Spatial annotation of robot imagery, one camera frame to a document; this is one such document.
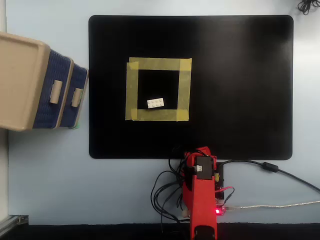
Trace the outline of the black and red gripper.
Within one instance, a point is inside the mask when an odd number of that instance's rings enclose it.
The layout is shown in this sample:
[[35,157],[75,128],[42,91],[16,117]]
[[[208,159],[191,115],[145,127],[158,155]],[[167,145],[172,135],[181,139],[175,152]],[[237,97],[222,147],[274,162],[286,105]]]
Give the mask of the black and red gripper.
[[211,150],[209,147],[198,147],[192,151],[186,151],[184,153],[184,167],[183,167],[183,173],[185,175],[193,175],[195,173],[195,167],[193,162],[193,157],[210,157],[212,158],[213,165],[217,165],[217,157],[215,155],[212,155]]

